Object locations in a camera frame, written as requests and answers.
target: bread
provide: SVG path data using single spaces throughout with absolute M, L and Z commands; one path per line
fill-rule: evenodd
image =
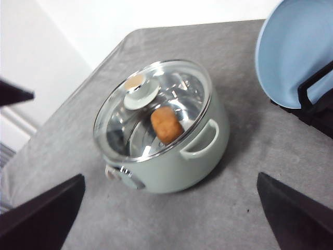
M 150 121 L 157 137 L 165 145 L 176 140 L 184 132 L 176 114 L 167 106 L 156 109 L 151 114 Z

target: table surface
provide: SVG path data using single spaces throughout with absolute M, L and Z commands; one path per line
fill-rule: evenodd
M 132 32 L 6 165 L 2 195 L 17 206 L 82 173 L 86 192 L 63 249 L 279 249 L 256 182 L 260 171 L 333 207 L 333 140 L 270 103 L 254 49 L 262 20 Z M 104 176 L 95 116 L 130 73 L 183 58 L 209 72 L 230 118 L 227 150 L 199 184 L 156 195 Z

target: electric cooking pot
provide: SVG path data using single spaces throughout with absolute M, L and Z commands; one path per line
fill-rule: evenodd
M 170 107 L 183 133 L 169 144 L 156 136 L 150 116 Z M 207 71 L 186 60 L 155 62 L 125 79 L 105 100 L 94 140 L 105 174 L 135 189 L 168 193 L 203 179 L 220 161 L 229 121 Z

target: light blue plate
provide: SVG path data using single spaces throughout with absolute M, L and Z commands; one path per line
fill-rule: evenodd
M 277 104 L 301 108 L 297 87 L 333 60 L 333 0 L 284 0 L 265 21 L 255 51 L 261 87 Z M 315 103 L 333 72 L 308 89 Z

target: black object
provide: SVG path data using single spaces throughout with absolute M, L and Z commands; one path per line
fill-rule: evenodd
M 333 61 L 299 85 L 297 90 L 301 109 L 279 107 L 333 139 L 333 89 L 326 92 L 315 104 L 312 104 L 308 98 L 308 88 L 332 70 Z
M 81 174 L 0 216 L 1 249 L 61 249 L 85 191 Z
M 333 249 L 333 210 L 262 172 L 257 189 L 281 250 Z
M 34 99 L 34 93 L 18 87 L 0 79 L 0 106 L 23 102 Z

